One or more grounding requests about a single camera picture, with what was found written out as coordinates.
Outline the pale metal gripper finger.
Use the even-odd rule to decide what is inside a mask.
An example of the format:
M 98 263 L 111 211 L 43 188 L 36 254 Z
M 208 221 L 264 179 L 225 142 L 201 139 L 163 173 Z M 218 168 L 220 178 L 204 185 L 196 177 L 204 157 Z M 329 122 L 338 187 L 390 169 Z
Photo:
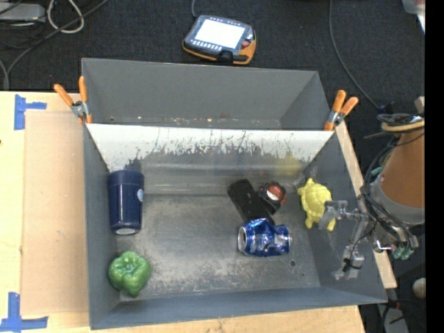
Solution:
M 346 217 L 348 201 L 327 200 L 324 206 L 325 211 L 318 222 L 318 227 L 321 230 L 333 231 L 336 221 Z
M 365 257 L 353 246 L 346 246 L 343 251 L 343 261 L 339 269 L 331 275 L 335 280 L 356 279 L 361 270 Z

